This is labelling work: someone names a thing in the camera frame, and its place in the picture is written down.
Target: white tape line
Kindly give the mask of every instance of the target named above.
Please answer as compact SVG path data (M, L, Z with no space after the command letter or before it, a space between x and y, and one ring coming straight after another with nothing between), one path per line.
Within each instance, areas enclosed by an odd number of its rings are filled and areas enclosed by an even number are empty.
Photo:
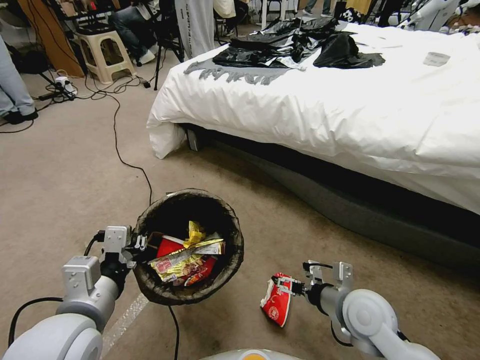
M103 349L100 359L107 356L110 349L113 348L118 339L127 331L135 318L142 312L149 303L148 299L141 293L134 302L128 307L123 315L116 321L111 329L103 336Z

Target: bed frame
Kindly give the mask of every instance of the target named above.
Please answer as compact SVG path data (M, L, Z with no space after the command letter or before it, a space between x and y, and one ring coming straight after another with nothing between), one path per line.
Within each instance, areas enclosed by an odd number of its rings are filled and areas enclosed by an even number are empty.
M190 149L213 145L248 160L344 228L479 276L480 215L281 145L181 125Z

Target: floor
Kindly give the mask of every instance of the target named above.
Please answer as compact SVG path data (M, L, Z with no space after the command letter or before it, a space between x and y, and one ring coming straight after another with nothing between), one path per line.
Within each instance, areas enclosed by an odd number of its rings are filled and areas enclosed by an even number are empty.
M160 82L176 63L168 52ZM145 79L152 73L152 64L138 70ZM33 96L44 92L39 76L24 79ZM80 96L89 94L83 79L73 82ZM355 287L384 296L397 313L400 329L441 359L478 358L477 280L339 227L252 165L220 150L195 153L183 147L164 160L155 158L145 126L155 96L152 88L142 86L115 96L121 104L116 118L120 153L145 169L154 199L190 187L225 199L235 209L245 238L244 262L228 284L199 304L174 308L181 329L180 359L238 348L267 348L302 359L366 359L358 350L338 345L329 320L302 298L292 299L284 328L260 310L270 276L282 271L301 279L307 259L353 264ZM62 296L62 265L81 255L97 230L135 225L148 205L142 173L122 165L115 152L116 107L108 97L54 104L28 130L0 134L0 352L6 349L10 321L20 304ZM5 125L1 130L22 127ZM92 254L99 255L100 248L94 246ZM106 335L139 294L130 274ZM26 309L16 334L55 309L55 303ZM104 359L171 359L174 347L168 309L148 303Z

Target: white bedsheet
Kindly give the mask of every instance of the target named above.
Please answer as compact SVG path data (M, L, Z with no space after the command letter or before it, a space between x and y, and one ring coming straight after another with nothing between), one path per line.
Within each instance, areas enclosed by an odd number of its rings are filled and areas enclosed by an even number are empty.
M159 158L180 146L175 123L281 144L480 214L480 35L444 35L348 24L382 66L312 65L270 85L199 79L173 67L147 122ZM440 67L428 52L450 56ZM307 59L313 62L315 55Z

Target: shoe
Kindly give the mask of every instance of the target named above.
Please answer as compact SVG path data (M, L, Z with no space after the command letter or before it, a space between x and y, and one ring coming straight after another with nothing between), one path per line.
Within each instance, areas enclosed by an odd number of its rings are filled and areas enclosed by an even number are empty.
M159 46L157 44L153 44L148 50L150 50L154 55L157 55L159 53Z
M17 125L25 121L24 117L19 111L9 111L2 116L9 124Z
M151 62L152 60L155 60L155 54L151 52L150 50L147 50L145 55L141 56L138 59L138 62L142 65Z
M226 27L225 28L225 33L223 34L224 37L230 37L234 34L234 29L231 29L231 28L228 28Z
M37 109L35 109L34 112L29 113L28 115L22 115L21 117L23 118L23 121L35 120L39 117L39 113L37 112Z

